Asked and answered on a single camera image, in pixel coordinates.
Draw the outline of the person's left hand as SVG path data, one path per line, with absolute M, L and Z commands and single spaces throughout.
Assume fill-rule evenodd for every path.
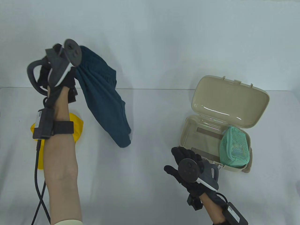
M 55 44 L 45 50 L 46 55 L 27 67 L 27 75 L 35 90 L 46 96 L 46 89 L 57 90 L 62 87 L 74 89 L 76 68 L 80 65 L 82 52 L 72 39 Z

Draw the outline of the person's right hand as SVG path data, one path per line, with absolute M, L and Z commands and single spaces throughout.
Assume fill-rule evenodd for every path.
M 187 191 L 193 196 L 193 197 L 200 197 L 201 194 L 206 193 L 209 198 L 220 207 L 224 208 L 226 206 L 226 202 L 222 200 L 217 194 L 216 191 L 211 190 L 207 186 L 205 186 L 203 183 L 196 182 L 196 179 L 201 176 L 201 180 L 204 181 L 206 184 L 212 186 L 211 181 L 213 180 L 212 173 L 209 163 L 205 163 L 204 160 L 202 160 L 202 157 L 199 154 L 196 154 L 194 151 L 190 149 L 185 149 L 183 147 L 173 147 L 171 149 L 171 153 L 175 158 L 176 163 L 179 165 L 182 160 L 188 159 L 189 161 L 193 161 L 191 163 L 191 166 L 187 167 L 186 172 L 184 173 L 184 177 L 194 177 L 194 174 L 197 175 L 197 177 L 193 178 L 192 182 L 187 182 L 183 177 L 181 176 L 183 169 L 181 169 L 180 166 L 178 166 L 178 170 L 173 168 L 172 166 L 166 165 L 164 166 L 164 171 L 173 176 L 182 186 L 184 186 Z

